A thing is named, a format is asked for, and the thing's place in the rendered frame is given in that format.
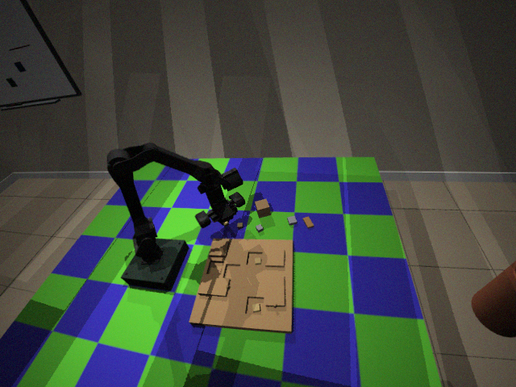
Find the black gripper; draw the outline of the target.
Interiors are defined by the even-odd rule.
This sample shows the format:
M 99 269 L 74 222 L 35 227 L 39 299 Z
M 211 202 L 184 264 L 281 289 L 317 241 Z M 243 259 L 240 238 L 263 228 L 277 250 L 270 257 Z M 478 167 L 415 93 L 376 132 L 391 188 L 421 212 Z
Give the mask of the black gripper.
M 230 201 L 227 199 L 229 204 L 232 204 L 232 205 L 236 204 L 237 207 L 241 207 L 241 206 L 245 205 L 244 198 L 238 192 L 230 195 L 229 198 L 231 199 Z M 208 211 L 207 214 L 203 210 L 194 216 L 201 228 L 205 228 L 210 225 L 211 221 L 209 218 L 211 218 L 211 220 L 214 223 L 216 223 L 216 222 L 221 223 L 218 215 L 214 213 L 213 206 L 216 207 L 218 205 L 221 205 L 224 202 L 224 199 L 225 199 L 225 197 L 223 195 L 218 201 L 208 200 L 212 210 Z M 221 223 L 221 224 L 224 226 L 223 223 Z

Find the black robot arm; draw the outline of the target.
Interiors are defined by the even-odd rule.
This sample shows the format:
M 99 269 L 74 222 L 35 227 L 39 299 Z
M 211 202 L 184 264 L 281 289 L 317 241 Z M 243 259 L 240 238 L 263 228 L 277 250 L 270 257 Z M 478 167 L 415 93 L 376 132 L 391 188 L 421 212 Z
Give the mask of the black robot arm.
M 135 254 L 142 258 L 141 264 L 157 264 L 164 251 L 164 248 L 156 244 L 158 236 L 152 218 L 144 216 L 133 177 L 133 172 L 152 162 L 190 174 L 201 182 L 197 189 L 200 194 L 206 193 L 210 201 L 218 201 L 223 196 L 222 187 L 230 191 L 243 184 L 236 168 L 221 174 L 209 162 L 191 160 L 153 143 L 110 151 L 107 155 L 107 171 L 121 189 L 127 204 L 134 224 L 135 234 L 132 239 Z M 235 204 L 229 204 L 225 200 L 221 205 L 213 206 L 214 213 L 218 215 L 221 223 L 233 219 L 238 212 Z

